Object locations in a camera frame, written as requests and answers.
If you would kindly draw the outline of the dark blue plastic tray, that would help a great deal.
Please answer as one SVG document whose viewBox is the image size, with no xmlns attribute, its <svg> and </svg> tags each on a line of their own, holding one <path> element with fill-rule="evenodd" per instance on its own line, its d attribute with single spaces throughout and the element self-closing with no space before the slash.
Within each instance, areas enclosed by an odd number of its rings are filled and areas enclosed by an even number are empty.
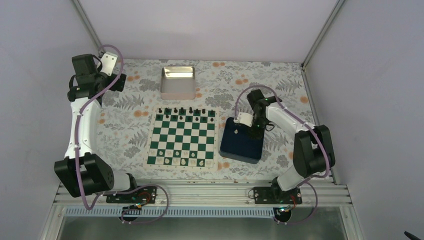
<svg viewBox="0 0 424 240">
<path fill-rule="evenodd" d="M 233 117 L 227 118 L 219 147 L 220 156 L 257 164 L 262 158 L 264 137 L 252 139 L 248 136 L 248 129 L 246 125 L 234 123 Z"/>
</svg>

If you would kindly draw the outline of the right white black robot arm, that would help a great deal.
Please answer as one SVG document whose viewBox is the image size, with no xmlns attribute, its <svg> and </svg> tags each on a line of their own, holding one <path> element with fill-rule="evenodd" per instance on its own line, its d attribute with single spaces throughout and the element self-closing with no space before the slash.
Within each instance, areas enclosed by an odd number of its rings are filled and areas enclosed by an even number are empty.
<svg viewBox="0 0 424 240">
<path fill-rule="evenodd" d="M 270 195 L 274 202 L 284 203 L 290 191 L 312 178 L 325 178 L 335 164 L 330 130 L 325 125 L 310 124 L 288 108 L 276 96 L 265 97 L 261 90 L 252 90 L 247 100 L 253 110 L 248 134 L 258 139 L 271 123 L 293 135 L 293 165 L 274 178 Z"/>
</svg>

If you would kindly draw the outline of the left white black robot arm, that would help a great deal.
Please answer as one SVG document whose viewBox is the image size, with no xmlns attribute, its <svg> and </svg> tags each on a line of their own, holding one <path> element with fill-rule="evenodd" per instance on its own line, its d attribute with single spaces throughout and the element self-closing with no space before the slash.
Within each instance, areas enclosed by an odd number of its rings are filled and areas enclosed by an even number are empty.
<svg viewBox="0 0 424 240">
<path fill-rule="evenodd" d="M 95 63 L 97 56 L 82 54 L 72 58 L 75 74 L 69 81 L 67 98 L 72 111 L 70 139 L 64 159 L 54 163 L 54 172 L 74 198 L 81 192 L 77 178 L 80 169 L 85 195 L 119 191 L 124 201 L 131 203 L 139 197 L 139 188 L 130 173 L 117 173 L 98 155 L 97 121 L 102 108 L 102 97 L 95 97 L 115 78 L 111 91 L 124 89 L 126 75 L 113 73 L 117 55 L 106 52 Z"/>
</svg>

